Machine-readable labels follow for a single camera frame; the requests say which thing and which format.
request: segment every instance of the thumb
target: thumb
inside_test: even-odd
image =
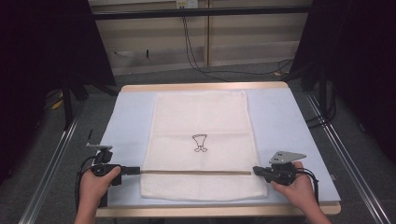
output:
[[[103,176],[103,178],[108,182],[108,184],[111,183],[111,181],[116,178],[116,176],[121,172],[121,167],[116,166],[113,169],[111,169],[110,172],[108,172],[107,175]]]

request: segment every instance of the towel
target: towel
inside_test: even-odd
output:
[[[235,201],[267,195],[243,91],[158,93],[146,158],[143,197]]]

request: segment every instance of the metal rod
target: metal rod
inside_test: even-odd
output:
[[[346,172],[349,174],[350,179],[355,185],[355,188],[358,190],[361,195],[362,200],[366,204],[366,207],[372,214],[375,223],[377,224],[390,224],[390,220],[388,218],[387,213],[384,210],[383,205],[378,200],[373,190],[370,188],[363,175],[359,171],[359,168],[356,166],[355,162],[352,160],[349,155],[347,148],[341,141],[338,133],[335,131],[334,127],[331,123],[325,123],[325,119],[320,114],[319,102],[318,99],[312,94],[307,94],[308,102],[311,104],[314,112],[318,115],[321,122],[323,122],[323,129],[329,137],[329,140],[332,143],[332,146],[335,149],[335,152],[338,154],[340,161],[344,164],[346,168]]]
[[[142,170],[142,175],[251,175],[250,171],[165,171]]]
[[[199,17],[199,16],[231,16],[253,14],[288,14],[306,13],[311,6],[284,6],[284,7],[222,7],[222,8],[189,8],[189,9],[163,9],[148,11],[118,11],[118,12],[95,12],[90,15],[67,16],[76,19],[89,20],[122,20],[122,19],[147,19],[147,18],[170,18],[170,17]]]
[[[33,224],[35,223],[35,219],[40,212],[40,208],[46,199],[47,193],[50,190],[50,184],[52,182],[53,177],[55,177],[56,171],[59,168],[59,165],[62,161],[64,153],[66,152],[67,146],[73,136],[74,130],[77,127],[79,116],[82,112],[83,107],[82,102],[78,106],[78,111],[74,120],[70,124],[67,130],[64,130],[61,140],[59,141],[58,146],[56,147],[54,154],[49,162],[46,172],[43,174],[43,177],[40,180],[40,183],[35,190],[35,194],[31,198],[30,202],[28,203],[27,207],[25,208],[19,224]]]

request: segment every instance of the drawing on towel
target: drawing on towel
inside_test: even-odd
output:
[[[207,134],[196,134],[192,136],[192,139],[197,143],[198,148],[195,149],[196,152],[203,151],[206,152],[207,148],[204,147],[205,139],[207,138]]]

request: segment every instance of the black cable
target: black cable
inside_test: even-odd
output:
[[[79,186],[80,186],[80,184],[81,184],[81,178],[82,178],[83,174],[85,173],[85,171],[87,171],[87,170],[85,170],[84,172],[82,172],[82,169],[84,168],[85,163],[87,163],[88,160],[93,160],[93,159],[96,159],[96,156],[91,156],[91,157],[85,159],[85,161],[81,164],[81,166],[79,167],[79,170],[78,170],[78,172],[77,172],[76,185],[75,185],[76,211],[78,211],[78,204],[79,204]]]
[[[185,17],[182,17],[183,19],[183,25],[184,25],[184,36],[185,36],[185,41],[186,41],[186,51],[187,51],[187,58],[189,60],[189,64],[190,66],[197,72],[202,73],[203,75],[207,76],[207,77],[212,77],[208,74],[210,73],[236,73],[236,74],[246,74],[246,75],[253,75],[253,76],[263,76],[263,75],[269,75],[269,74],[273,74],[275,72],[281,71],[282,68],[286,67],[287,65],[289,65],[289,63],[291,63],[293,61],[293,59],[287,59],[287,60],[282,60],[280,62],[278,62],[278,67],[276,70],[273,71],[269,71],[269,72],[265,72],[265,73],[250,73],[250,72],[241,72],[241,71],[226,71],[226,70],[217,70],[217,71],[203,71],[197,64],[194,54],[192,52],[192,47],[191,47],[191,41],[190,41],[190,35],[189,35],[189,28],[187,26],[187,21]],[[190,47],[190,52],[191,52],[191,56],[193,58],[193,61],[195,63],[195,67],[192,65],[191,59],[190,59],[190,54],[189,54],[189,47]],[[219,77],[212,77],[221,81],[225,81],[225,82],[230,82],[229,80],[225,80]]]
[[[189,60],[190,66],[191,66],[195,71],[200,72],[201,74],[203,74],[203,75],[206,76],[206,77],[215,78],[215,79],[220,80],[220,81],[230,82],[229,80],[225,80],[225,79],[222,79],[222,78],[219,78],[219,77],[212,77],[212,76],[208,75],[206,72],[204,72],[204,71],[201,70],[201,68],[198,66],[198,64],[197,64],[197,62],[196,62],[196,60],[195,60],[194,53],[192,52],[192,46],[191,46],[190,35],[189,35],[189,28],[188,28],[188,26],[187,26],[186,18],[185,18],[185,17],[182,17],[182,20],[183,20],[183,25],[184,25],[184,38],[185,38],[185,41],[186,41],[187,59]],[[193,58],[193,61],[194,61],[196,67],[194,67],[194,66],[192,65],[192,63],[191,63],[190,54],[189,54],[189,46],[190,46],[191,56],[192,56],[192,58]]]
[[[313,60],[309,60],[309,63],[307,63],[306,65],[301,66],[300,68],[290,72],[287,76],[282,77],[282,79],[280,79],[280,80],[284,81],[284,82],[289,82],[289,81],[291,81],[293,79],[296,79],[298,77],[303,76],[308,71],[310,71],[314,66],[315,66],[315,62]]]
[[[314,121],[316,119],[324,119],[323,121],[321,121],[318,124],[309,126],[308,127],[309,129],[313,129],[313,128],[319,127],[321,125],[327,124],[327,123],[329,123],[330,121],[332,121],[335,118],[336,111],[337,111],[337,106],[336,106],[336,102],[335,102],[335,95],[336,95],[336,90],[335,90],[334,85],[332,85],[332,98],[330,99],[330,104],[329,104],[329,107],[327,109],[327,114],[329,116],[327,118],[325,118],[322,115],[318,115],[318,116],[313,117],[312,119],[307,119],[305,121],[307,123],[311,122],[311,121]]]
[[[314,183],[314,194],[315,194],[315,199],[317,203],[319,204],[319,187],[318,187],[318,180],[315,177],[314,173],[312,173],[310,170],[305,169],[305,168],[297,168],[297,170],[303,170],[303,171],[296,171],[296,174],[301,174],[301,175],[308,175],[311,177],[312,182]]]

